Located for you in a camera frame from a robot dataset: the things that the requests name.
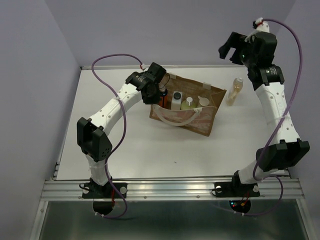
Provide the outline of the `aluminium frame rail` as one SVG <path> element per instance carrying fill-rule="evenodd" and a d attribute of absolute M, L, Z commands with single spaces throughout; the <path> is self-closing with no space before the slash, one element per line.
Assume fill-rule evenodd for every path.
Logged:
<path fill-rule="evenodd" d="M 92 72 L 82 70 L 61 157 L 54 178 L 40 197 L 33 240 L 313 240 L 299 180 L 280 171 L 281 181 L 259 184 L 251 198 L 253 217 L 230 211 L 229 201 L 211 191 L 228 182 L 255 158 L 267 141 L 260 101 L 248 79 L 238 102 L 220 105 L 211 135 L 202 136 L 149 118 L 138 103 L 127 113 L 123 145 L 110 158 L 118 183 L 127 183 L 127 212 L 122 218 L 95 215 L 79 184 L 89 176 L 88 163 L 76 143 L 76 121 L 89 117 L 111 98 Z"/>

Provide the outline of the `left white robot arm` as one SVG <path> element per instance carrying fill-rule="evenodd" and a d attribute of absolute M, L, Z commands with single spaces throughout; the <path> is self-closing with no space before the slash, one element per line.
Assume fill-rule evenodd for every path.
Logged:
<path fill-rule="evenodd" d="M 76 124 L 77 144 L 89 163 L 94 191 L 100 197 L 111 193 L 111 177 L 105 169 L 105 161 L 115 149 L 108 138 L 112 128 L 132 106 L 139 101 L 146 105 L 160 101 L 159 83 L 167 71 L 153 62 L 144 72 L 133 72 L 127 77 L 121 89 L 104 107 L 89 118 L 81 117 Z"/>

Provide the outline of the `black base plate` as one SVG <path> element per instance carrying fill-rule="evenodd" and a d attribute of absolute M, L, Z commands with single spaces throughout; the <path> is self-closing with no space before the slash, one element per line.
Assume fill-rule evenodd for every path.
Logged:
<path fill-rule="evenodd" d="M 260 191 L 257 183 L 235 185 L 231 181 L 215 182 L 211 193 L 217 198 L 259 197 Z"/>
<path fill-rule="evenodd" d="M 120 199 L 119 193 L 116 193 L 114 188 L 107 182 L 104 186 L 98 185 L 95 182 L 82 182 L 79 184 L 82 189 L 83 199 Z"/>

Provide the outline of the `amber liquid clear bottle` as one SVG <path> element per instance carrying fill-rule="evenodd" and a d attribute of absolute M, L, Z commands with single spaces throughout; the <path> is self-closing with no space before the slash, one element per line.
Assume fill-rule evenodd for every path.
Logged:
<path fill-rule="evenodd" d="M 235 78 L 227 94 L 226 104 L 228 106 L 232 106 L 234 104 L 242 88 L 243 88 L 243 79 L 239 77 Z"/>

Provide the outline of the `white bottle black cap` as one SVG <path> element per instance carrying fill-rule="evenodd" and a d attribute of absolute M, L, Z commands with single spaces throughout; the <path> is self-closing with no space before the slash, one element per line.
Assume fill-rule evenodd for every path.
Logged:
<path fill-rule="evenodd" d="M 181 104 L 182 104 L 182 96 L 183 93 L 180 91 L 174 91 L 172 94 L 172 100 L 171 100 L 171 110 L 180 110 Z"/>

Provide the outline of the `green pump bottle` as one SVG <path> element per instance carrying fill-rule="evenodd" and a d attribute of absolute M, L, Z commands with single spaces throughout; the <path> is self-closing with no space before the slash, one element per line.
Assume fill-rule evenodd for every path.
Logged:
<path fill-rule="evenodd" d="M 187 97 L 186 100 L 184 100 L 180 105 L 181 110 L 190 110 L 196 107 L 197 107 L 197 104 L 194 102 L 193 98 L 190 96 Z"/>

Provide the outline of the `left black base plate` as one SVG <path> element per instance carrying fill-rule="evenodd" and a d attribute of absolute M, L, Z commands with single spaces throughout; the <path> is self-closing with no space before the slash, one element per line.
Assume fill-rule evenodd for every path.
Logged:
<path fill-rule="evenodd" d="M 116 193 L 114 188 L 107 182 L 104 186 L 98 185 L 95 182 L 82 182 L 79 184 L 82 189 L 83 199 L 120 199 L 119 193 Z"/>

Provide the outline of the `clear pump bottle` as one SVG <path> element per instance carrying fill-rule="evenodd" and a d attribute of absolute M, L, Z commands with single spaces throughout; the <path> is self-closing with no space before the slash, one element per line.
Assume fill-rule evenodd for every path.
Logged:
<path fill-rule="evenodd" d="M 210 104 L 210 100 L 206 97 L 198 96 L 198 108 L 207 107 Z"/>

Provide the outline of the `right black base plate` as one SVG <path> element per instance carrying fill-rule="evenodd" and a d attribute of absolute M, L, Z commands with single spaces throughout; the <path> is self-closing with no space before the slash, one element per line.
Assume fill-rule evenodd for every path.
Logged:
<path fill-rule="evenodd" d="M 260 191 L 257 183 L 235 185 L 231 181 L 215 182 L 211 193 L 217 198 L 259 197 Z"/>

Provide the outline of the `brown burlap canvas bag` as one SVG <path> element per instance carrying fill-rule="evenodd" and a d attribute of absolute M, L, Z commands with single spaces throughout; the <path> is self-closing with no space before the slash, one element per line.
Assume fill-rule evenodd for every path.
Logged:
<path fill-rule="evenodd" d="M 149 117 L 167 125 L 180 127 L 188 131 L 208 137 L 211 134 L 215 116 L 226 94 L 225 89 L 212 86 L 209 83 L 199 82 L 170 74 L 162 81 L 168 90 L 167 106 L 163 108 L 157 104 L 150 107 Z M 196 108 L 188 110 L 171 110 L 173 92 L 182 92 L 182 101 L 192 97 Z M 197 107 L 198 96 L 208 98 L 210 103 L 205 107 Z"/>

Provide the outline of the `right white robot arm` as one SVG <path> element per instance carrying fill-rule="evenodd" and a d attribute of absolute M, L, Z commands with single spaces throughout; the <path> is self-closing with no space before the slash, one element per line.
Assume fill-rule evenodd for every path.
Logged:
<path fill-rule="evenodd" d="M 235 195 L 242 195 L 248 185 L 278 170 L 295 166 L 310 150 L 309 142 L 300 138 L 288 111 L 283 72 L 273 64 L 277 43 L 276 36 L 268 32 L 251 36 L 232 32 L 218 50 L 219 57 L 225 59 L 230 49 L 235 49 L 230 61 L 247 68 L 270 132 L 266 146 L 256 151 L 255 160 L 234 174 L 230 189 Z"/>

